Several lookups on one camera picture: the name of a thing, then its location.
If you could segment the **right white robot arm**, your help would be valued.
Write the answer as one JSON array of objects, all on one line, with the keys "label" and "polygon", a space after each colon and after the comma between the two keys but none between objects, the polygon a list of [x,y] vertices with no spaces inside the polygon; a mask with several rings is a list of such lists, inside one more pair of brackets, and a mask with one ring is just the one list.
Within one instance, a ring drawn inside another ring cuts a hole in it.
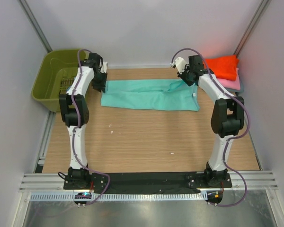
[{"label": "right white robot arm", "polygon": [[172,67],[188,86],[201,88],[213,101],[211,128],[215,134],[213,151],[203,173],[190,176],[191,188],[218,188],[231,186],[227,161],[232,146],[232,139],[244,126],[244,100],[233,94],[217,80],[199,55],[190,56],[189,61],[181,57],[172,60]]}]

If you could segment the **teal t shirt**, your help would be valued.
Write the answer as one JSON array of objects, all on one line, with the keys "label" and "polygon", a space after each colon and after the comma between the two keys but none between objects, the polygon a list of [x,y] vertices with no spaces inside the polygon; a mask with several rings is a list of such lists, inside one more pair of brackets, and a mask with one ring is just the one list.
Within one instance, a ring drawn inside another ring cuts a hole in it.
[{"label": "teal t shirt", "polygon": [[197,86],[180,79],[112,80],[101,105],[137,110],[199,111]]}]

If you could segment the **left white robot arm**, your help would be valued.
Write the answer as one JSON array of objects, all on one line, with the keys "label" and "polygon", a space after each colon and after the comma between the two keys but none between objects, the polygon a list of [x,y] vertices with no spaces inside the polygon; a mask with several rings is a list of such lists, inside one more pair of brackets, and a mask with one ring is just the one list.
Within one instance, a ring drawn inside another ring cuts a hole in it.
[{"label": "left white robot arm", "polygon": [[87,189],[92,180],[85,151],[85,131],[89,122],[86,93],[89,87],[104,93],[107,82],[107,62],[86,49],[77,52],[78,70],[72,85],[65,94],[59,95],[62,121],[70,138],[71,162],[66,175],[58,173],[64,180],[63,188]]}]

